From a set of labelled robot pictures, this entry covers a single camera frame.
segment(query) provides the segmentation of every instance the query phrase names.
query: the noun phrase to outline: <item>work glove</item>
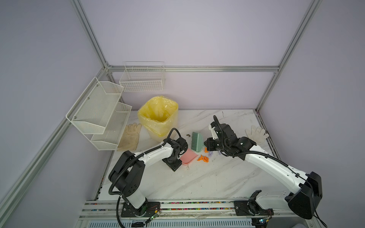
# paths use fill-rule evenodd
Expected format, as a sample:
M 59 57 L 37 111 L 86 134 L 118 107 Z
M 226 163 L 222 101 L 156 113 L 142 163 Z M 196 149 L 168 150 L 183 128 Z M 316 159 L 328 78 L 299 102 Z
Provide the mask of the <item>work glove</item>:
M 265 134 L 265 129 L 261 127 L 256 127 L 254 125 L 251 126 L 251 130 L 246 129 L 247 138 L 255 141 L 257 145 L 261 146 L 266 139 L 269 137 L 269 134 Z
M 137 123 L 127 125 L 124 128 L 117 151 L 135 151 L 137 149 L 141 128 L 142 125 Z

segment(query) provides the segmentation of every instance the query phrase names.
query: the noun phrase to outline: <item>yellow trash bin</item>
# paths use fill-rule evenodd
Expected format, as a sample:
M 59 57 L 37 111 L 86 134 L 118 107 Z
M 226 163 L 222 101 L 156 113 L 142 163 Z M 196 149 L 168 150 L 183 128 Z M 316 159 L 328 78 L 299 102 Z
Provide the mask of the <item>yellow trash bin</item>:
M 153 97 L 138 110 L 138 119 L 152 139 L 162 142 L 177 128 L 178 104 L 164 96 Z

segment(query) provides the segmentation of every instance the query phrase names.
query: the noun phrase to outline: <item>marble tabletop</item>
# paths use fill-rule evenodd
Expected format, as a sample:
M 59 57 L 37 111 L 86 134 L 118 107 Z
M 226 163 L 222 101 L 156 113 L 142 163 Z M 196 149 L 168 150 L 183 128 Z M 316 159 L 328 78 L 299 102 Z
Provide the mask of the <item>marble tabletop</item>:
M 229 124 L 237 137 L 246 136 L 245 129 L 251 125 L 259 126 L 254 111 L 241 110 L 179 110 L 178 130 L 191 145 L 192 132 L 199 132 L 205 141 L 211 137 L 208 125 L 216 115 L 220 123 Z M 137 111 L 130 113 L 128 123 L 139 123 Z M 151 139 L 142 127 L 138 147 L 135 152 L 144 151 L 158 144 Z M 271 153 L 267 142 L 262 148 Z M 117 200 L 118 195 L 109 195 L 111 182 L 108 175 L 123 151 L 115 151 L 107 175 L 100 189 L 99 200 Z M 209 162 L 193 161 L 187 166 L 181 165 L 173 172 L 163 161 L 158 161 L 145 169 L 140 190 L 149 200 L 188 200 L 188 199 L 232 199 L 250 197 L 255 190 L 282 191 L 285 187 L 261 168 L 241 160 L 225 157 L 218 151 L 211 155 L 203 150 L 197 153 L 208 156 Z

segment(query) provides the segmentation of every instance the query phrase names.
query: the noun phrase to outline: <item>wire rack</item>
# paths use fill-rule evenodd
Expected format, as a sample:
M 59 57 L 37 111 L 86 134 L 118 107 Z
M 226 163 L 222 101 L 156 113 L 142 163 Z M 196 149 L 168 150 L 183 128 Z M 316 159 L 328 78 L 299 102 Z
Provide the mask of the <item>wire rack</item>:
M 69 121 L 82 134 L 103 134 L 122 91 L 123 87 L 120 85 L 97 80 L 88 97 Z
M 119 83 L 125 92 L 162 91 L 165 84 L 164 62 L 124 62 Z
M 76 102 L 66 118 L 98 150 L 116 150 L 132 109 L 119 102 L 123 86 L 94 78 L 86 90 L 80 107 Z
M 93 135 L 90 142 L 98 150 L 116 150 L 126 127 L 132 106 L 118 102 L 102 135 Z

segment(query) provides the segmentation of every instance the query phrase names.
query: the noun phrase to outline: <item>metal vent grille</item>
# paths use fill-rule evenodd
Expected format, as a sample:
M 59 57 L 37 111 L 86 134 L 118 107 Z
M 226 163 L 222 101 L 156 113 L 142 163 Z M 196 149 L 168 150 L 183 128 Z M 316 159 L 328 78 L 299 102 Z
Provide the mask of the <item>metal vent grille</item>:
M 133 220 L 122 220 L 123 226 L 131 227 Z M 116 220 L 93 220 L 89 228 L 94 227 L 120 227 Z M 252 219 L 157 219 L 150 222 L 147 227 L 195 227 L 195 228 L 251 228 Z

